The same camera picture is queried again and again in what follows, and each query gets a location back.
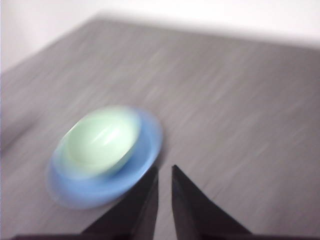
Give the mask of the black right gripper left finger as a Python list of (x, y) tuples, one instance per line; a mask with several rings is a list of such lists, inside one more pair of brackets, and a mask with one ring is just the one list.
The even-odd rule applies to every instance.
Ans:
[(158, 168), (151, 167), (121, 201), (81, 234), (83, 236), (153, 236), (158, 200)]

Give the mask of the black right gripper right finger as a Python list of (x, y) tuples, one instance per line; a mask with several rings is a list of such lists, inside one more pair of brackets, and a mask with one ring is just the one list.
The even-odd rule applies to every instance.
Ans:
[(252, 234), (211, 201), (177, 165), (171, 171), (171, 205), (177, 236)]

